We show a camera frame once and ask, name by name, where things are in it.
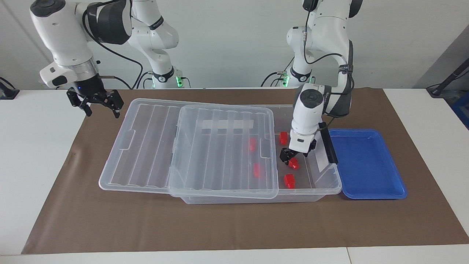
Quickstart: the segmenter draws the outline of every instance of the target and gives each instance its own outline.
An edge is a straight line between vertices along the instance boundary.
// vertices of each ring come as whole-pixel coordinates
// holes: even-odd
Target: plastic box lid
[[[171,149],[187,102],[135,99],[104,166],[103,190],[168,194]]]
[[[182,107],[169,193],[272,199],[279,192],[273,112],[251,106]]]

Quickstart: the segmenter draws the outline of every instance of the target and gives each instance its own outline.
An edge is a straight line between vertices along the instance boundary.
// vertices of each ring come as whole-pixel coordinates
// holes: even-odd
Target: red object
[[[285,177],[283,177],[283,180],[285,181],[285,185],[288,189],[295,188],[295,177],[293,174],[286,174]]]
[[[254,169],[254,178],[259,178],[261,176],[259,163],[254,163],[252,167]]]
[[[288,143],[288,133],[285,131],[280,132],[280,144],[286,145]]]
[[[257,143],[257,140],[255,138],[249,139],[249,151],[250,152],[256,151],[256,143]]]
[[[298,164],[298,160],[296,158],[292,158],[288,162],[288,166],[294,170],[297,170],[300,167],[300,165]]]

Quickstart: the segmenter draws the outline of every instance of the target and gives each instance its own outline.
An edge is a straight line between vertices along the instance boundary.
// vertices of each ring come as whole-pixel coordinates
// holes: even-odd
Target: blue container
[[[373,129],[330,129],[342,191],[350,199],[403,199],[407,190],[383,137]]]

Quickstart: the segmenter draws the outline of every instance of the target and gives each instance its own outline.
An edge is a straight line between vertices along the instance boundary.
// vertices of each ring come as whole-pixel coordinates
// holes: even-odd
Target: table
[[[425,90],[387,89],[385,93],[469,233],[469,131],[444,100],[432,99]],[[14,101],[0,101],[0,113],[0,255],[10,255],[0,256],[0,263],[216,263],[223,259],[224,263],[355,264],[466,263],[469,259],[469,245],[16,256],[62,167],[84,113],[70,107],[64,91],[21,91]]]

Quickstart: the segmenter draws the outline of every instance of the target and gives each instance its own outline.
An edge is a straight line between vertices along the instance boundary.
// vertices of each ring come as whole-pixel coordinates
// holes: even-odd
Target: brown paper
[[[291,104],[294,90],[121,91],[135,98]],[[335,128],[371,128],[386,141],[408,190],[396,201],[187,205],[164,194],[103,191],[98,179],[123,118],[95,106],[36,220],[24,254],[466,244],[469,238],[382,90],[353,92]]]

